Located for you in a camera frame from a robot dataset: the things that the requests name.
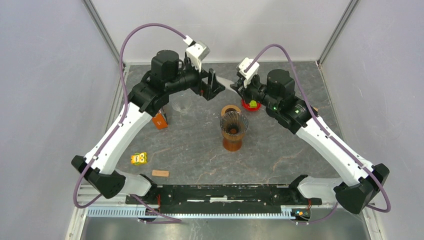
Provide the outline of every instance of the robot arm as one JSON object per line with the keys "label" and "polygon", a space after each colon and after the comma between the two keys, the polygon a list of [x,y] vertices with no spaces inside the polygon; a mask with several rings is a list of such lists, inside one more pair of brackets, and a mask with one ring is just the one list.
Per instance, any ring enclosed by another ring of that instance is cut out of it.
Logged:
{"label": "robot arm", "polygon": [[[159,51],[151,60],[151,70],[129,93],[124,121],[119,124],[124,114],[122,110],[98,144],[85,156],[76,155],[71,162],[82,173],[91,159],[95,159],[84,178],[107,199],[118,193],[144,196],[149,191],[151,183],[145,177],[121,172],[116,165],[136,134],[169,102],[171,94],[190,88],[197,95],[210,100],[225,90],[217,82],[213,69],[209,69],[209,72],[202,69],[202,59],[209,53],[208,47],[189,37],[184,41],[189,46],[184,61],[174,51]],[[207,78],[207,83],[202,81],[204,78]],[[101,153],[95,156],[99,146],[106,142],[113,131],[114,135],[108,139]]]}
{"label": "robot arm", "polygon": [[[243,98],[246,103],[257,101],[266,107],[266,113],[276,119],[284,128],[297,135],[327,160],[339,173],[341,179],[312,178],[300,176],[297,188],[305,198],[321,198],[323,202],[336,200],[349,212],[360,213],[361,210],[380,191],[375,182],[364,171],[367,168],[383,185],[389,175],[389,169],[384,164],[373,165],[353,151],[343,142],[313,110],[318,121],[329,132],[324,134],[321,127],[314,121],[304,100],[295,96],[295,81],[289,72],[275,69],[268,73],[266,84],[260,82],[257,75],[259,64],[256,62],[249,71],[247,66],[253,59],[245,58],[237,67],[239,80],[231,88]],[[360,167],[345,151],[343,151],[330,136],[334,137],[350,153],[363,164]]]}

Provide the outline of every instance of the wooden block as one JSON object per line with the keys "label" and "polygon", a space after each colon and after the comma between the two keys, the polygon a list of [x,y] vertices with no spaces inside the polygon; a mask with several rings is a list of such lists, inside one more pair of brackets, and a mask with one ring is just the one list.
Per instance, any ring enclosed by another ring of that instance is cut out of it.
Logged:
{"label": "wooden block", "polygon": [[169,171],[161,171],[161,170],[153,170],[151,172],[151,175],[155,176],[155,177],[169,177],[170,172]]}

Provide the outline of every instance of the yellow toy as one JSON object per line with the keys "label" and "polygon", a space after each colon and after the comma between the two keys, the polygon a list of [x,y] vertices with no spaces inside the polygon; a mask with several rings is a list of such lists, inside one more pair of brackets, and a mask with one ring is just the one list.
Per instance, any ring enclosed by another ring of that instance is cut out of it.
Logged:
{"label": "yellow toy", "polygon": [[146,152],[135,153],[134,155],[131,156],[131,164],[134,164],[137,166],[137,165],[146,164],[146,163],[147,163]]}

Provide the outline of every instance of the wooden ring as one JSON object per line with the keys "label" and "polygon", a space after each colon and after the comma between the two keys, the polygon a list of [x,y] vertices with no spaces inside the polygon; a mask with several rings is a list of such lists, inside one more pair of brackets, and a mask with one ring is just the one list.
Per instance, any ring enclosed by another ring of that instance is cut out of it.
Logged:
{"label": "wooden ring", "polygon": [[221,117],[224,116],[224,114],[231,112],[231,111],[236,111],[241,113],[242,111],[240,110],[240,108],[236,105],[226,105],[225,107],[223,107],[223,109],[221,110]]}

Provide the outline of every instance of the cable connector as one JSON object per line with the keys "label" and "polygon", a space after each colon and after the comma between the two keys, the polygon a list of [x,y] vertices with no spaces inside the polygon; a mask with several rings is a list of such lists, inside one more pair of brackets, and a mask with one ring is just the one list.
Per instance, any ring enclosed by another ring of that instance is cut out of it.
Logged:
{"label": "cable connector", "polygon": [[188,35],[185,35],[185,39],[183,39],[184,43],[186,43],[189,47],[191,45],[193,45],[195,42],[193,41],[193,39],[191,37],[189,37]]}
{"label": "cable connector", "polygon": [[211,50],[208,48],[208,46],[206,46],[201,41],[197,41],[195,44],[187,47],[187,49],[185,50],[187,57],[191,61],[191,65],[196,68],[199,73],[202,71],[202,60],[205,59],[210,52]]}
{"label": "cable connector", "polygon": [[245,72],[245,70],[248,68],[248,66],[252,62],[253,62],[252,58],[245,57],[243,59],[243,61],[241,61],[237,66],[238,73],[245,78],[245,80],[243,81],[244,88],[247,88],[248,85],[251,83],[252,78],[256,74],[258,74],[258,69],[259,69],[259,63],[258,62],[255,62],[252,65],[252,67],[247,72]]}

